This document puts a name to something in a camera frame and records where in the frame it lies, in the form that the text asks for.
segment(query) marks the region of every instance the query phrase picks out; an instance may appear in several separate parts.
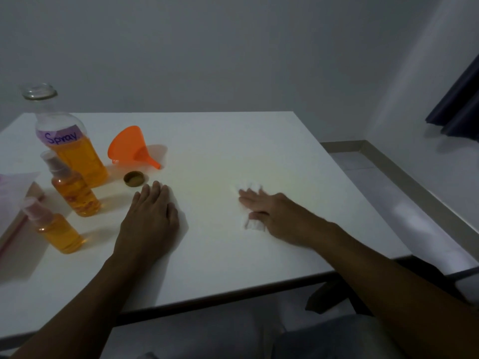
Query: glass bottle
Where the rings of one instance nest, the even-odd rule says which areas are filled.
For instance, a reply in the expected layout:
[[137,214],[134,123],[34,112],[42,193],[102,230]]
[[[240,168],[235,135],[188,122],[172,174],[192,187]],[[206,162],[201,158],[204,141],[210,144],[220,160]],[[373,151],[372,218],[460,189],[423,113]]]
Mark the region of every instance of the glass bottle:
[[63,215],[53,214],[38,199],[25,198],[21,209],[35,225],[35,230],[61,253],[73,253],[85,242]]
[[95,215],[100,209],[96,198],[80,173],[70,169],[52,150],[42,152],[42,159],[52,173],[52,185],[76,214],[82,217]]
[[74,171],[89,187],[105,182],[108,171],[99,159],[83,123],[75,116],[60,112],[55,105],[57,91],[50,84],[23,85],[22,96],[33,104],[36,135]]

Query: orange liquid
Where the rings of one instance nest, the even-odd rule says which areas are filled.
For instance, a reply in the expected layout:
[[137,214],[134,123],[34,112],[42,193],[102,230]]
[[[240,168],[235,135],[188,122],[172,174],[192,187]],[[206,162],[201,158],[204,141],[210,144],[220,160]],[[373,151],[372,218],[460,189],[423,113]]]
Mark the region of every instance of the orange liquid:
[[52,178],[52,185],[76,214],[89,217],[100,209],[100,202],[80,173],[72,171],[67,178]]
[[102,185],[108,178],[105,165],[86,136],[75,142],[49,146],[72,169],[78,171],[89,187]]
[[53,221],[36,231],[45,237],[61,253],[73,253],[85,242],[61,214],[54,214]]

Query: paper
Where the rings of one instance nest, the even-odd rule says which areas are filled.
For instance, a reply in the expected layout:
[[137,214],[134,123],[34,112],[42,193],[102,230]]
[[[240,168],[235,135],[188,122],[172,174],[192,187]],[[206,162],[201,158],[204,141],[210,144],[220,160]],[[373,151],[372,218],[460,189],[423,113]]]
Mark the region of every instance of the paper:
[[0,174],[0,237],[17,217],[21,202],[39,174]]
[[[260,189],[262,189],[262,185],[259,184],[259,183],[248,181],[248,182],[242,182],[242,183],[236,184],[235,189],[236,189],[236,193],[238,193],[239,190],[246,191],[248,189],[251,189],[255,193],[258,193],[260,191]],[[244,217],[242,217],[241,225],[242,225],[243,229],[253,229],[253,230],[257,230],[257,231],[265,231],[266,227],[264,226],[264,224],[262,222],[260,222],[259,220],[250,219],[248,217],[249,212],[251,212],[251,210],[248,209],[248,212],[246,213],[246,215]]]

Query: orange funnel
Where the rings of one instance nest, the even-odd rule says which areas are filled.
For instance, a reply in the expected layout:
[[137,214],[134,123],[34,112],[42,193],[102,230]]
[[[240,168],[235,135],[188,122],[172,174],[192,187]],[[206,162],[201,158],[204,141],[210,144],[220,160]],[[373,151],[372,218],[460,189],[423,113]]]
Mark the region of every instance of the orange funnel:
[[161,168],[161,165],[149,155],[143,133],[138,126],[125,128],[113,139],[108,148],[108,157],[114,164],[145,162],[156,169]]

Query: finger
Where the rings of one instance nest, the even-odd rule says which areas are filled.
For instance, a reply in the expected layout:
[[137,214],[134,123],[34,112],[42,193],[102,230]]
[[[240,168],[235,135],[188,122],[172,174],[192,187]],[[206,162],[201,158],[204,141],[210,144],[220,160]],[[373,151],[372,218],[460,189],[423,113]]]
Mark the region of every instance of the finger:
[[161,191],[161,184],[159,183],[159,181],[153,181],[153,184],[151,185],[151,191],[150,191],[150,195],[148,196],[148,201],[152,204],[154,204],[156,202],[156,199],[158,199],[159,197],[159,194],[160,194],[160,191]]
[[168,218],[168,221],[170,222],[170,226],[172,228],[177,229],[180,226],[180,221],[178,219],[178,209],[175,208],[175,204],[167,204],[166,217]]
[[252,199],[249,199],[249,198],[245,198],[245,197],[242,197],[240,196],[238,198],[239,202],[241,204],[243,204],[246,208],[248,209],[251,209],[253,211],[266,211],[266,212],[269,212],[269,209],[268,209],[268,204],[266,201],[264,200],[260,200],[260,201],[257,201],[257,200],[252,200]]
[[155,205],[160,210],[160,213],[166,214],[167,204],[170,202],[170,189],[167,185],[161,187],[159,198],[156,200]]
[[243,197],[243,198],[247,198],[249,200],[258,200],[260,198],[260,196],[258,194],[256,194],[253,190],[251,189],[248,189],[246,191],[244,191],[243,189],[239,190],[238,191],[239,193],[239,196]]
[[131,205],[129,210],[133,209],[133,207],[138,203],[139,199],[140,199],[140,192],[137,191],[135,195],[133,195],[133,199],[131,200]]
[[140,199],[138,199],[138,204],[143,203],[149,196],[149,185],[143,185],[141,189]]
[[259,220],[260,222],[264,223],[265,225],[267,225],[267,223],[270,219],[270,216],[268,214],[258,213],[258,212],[249,213],[248,217],[252,220]]

